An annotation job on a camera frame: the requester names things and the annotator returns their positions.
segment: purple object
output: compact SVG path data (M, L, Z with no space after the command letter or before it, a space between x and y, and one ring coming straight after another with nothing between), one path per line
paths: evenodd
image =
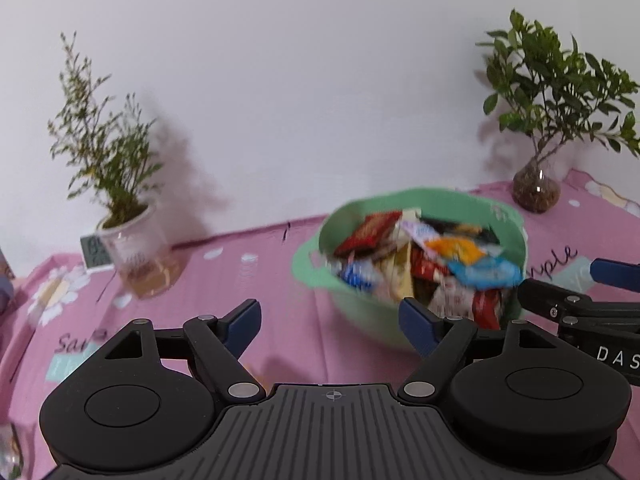
M0 316L6 312L9 302L14 298L14 286L6 276L0 276Z

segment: candy wrapper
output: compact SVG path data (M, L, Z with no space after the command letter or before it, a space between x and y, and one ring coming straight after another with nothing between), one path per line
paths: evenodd
M15 480L22 475L24 460L13 424L0 426L0 478Z
M361 258L371 254L393 229L401 216L401 211L368 215L353 234L334 251L334 256L346 258L351 253L355 253L357 257Z
M460 236L465 238L472 238L484 244L500 245L500 240L495 235L494 230L486 227L482 227L474 224L465 224L460 222L449 222L444 220L437 220L435 218L427 218L425 216L420 218L421 222L429 224L431 227L441 235Z
M446 260L469 266L486 256L469 238L442 237L427 242L427 247Z
M333 262L332 270L347 285L363 292L373 293L384 282L379 270L370 260L355 260L346 264Z
M466 317L480 328L499 330L504 301L501 290L473 290L447 276L435 291L429 310L439 317Z
M461 262L448 262L449 270L458 281L476 290L511 288L522 281L522 271L509 260L503 258L482 258L471 266Z
M420 208L404 209L402 216L391 230L385 240L382 240L378 248L370 256L374 262L388 256L389 254L401 249L411 241L411 237L400 227L401 222L417 222L420 217Z
M414 296L414 284L411 277L411 244L390 254L377 263L384 276L393 301L402 301Z
M401 221L400 228L411 237L411 240L413 240L418 247L427 253L428 257L437 258L438 253L428 246L430 242L440 238L440 235L433 227L421 222Z
M438 259L429 258L420 247L411 249L411 274L414 278L439 283L451 275L447 264Z

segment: silver screw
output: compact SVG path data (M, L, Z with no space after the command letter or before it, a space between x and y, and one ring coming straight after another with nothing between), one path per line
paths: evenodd
M436 387L431 383L414 381L404 387L404 392L412 397L429 397L436 391Z
M229 386L229 395L236 399L248 399L260 391L253 383L236 383Z

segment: potted plant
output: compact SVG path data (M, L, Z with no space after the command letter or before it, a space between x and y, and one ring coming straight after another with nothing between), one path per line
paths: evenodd
M54 138L51 156L66 156L66 164L78 169L69 183L68 199L90 190L107 209L98 235L125 284L139 298L154 296L180 275L151 197L159 186L150 178L162 168L149 143L154 121L142 121L135 94L127 95L120 111L112 109L113 96L98 99L98 89L111 76L94 78L91 60L75 53L76 35L71 42L60 36L65 104L48 124Z
M493 49L486 76L494 93L483 108L491 114L501 97L511 110L498 118L500 131L531 139L534 155L515 175L512 195L524 209L542 213L560 198L548 162L568 142L596 140L617 153L626 146L638 156L636 118L633 111L622 115L618 106L634 108L631 97L639 86L613 63L581 53L573 37L565 50L552 27L528 22L516 10L510 22L510 30L488 32L492 40L477 44Z

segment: clear plastic pot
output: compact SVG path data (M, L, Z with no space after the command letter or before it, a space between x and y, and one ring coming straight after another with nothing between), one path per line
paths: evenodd
M98 228L98 236L123 283L141 300L161 294L182 273L182 265L171 252L156 211L156 204L150 202L133 220L109 229Z

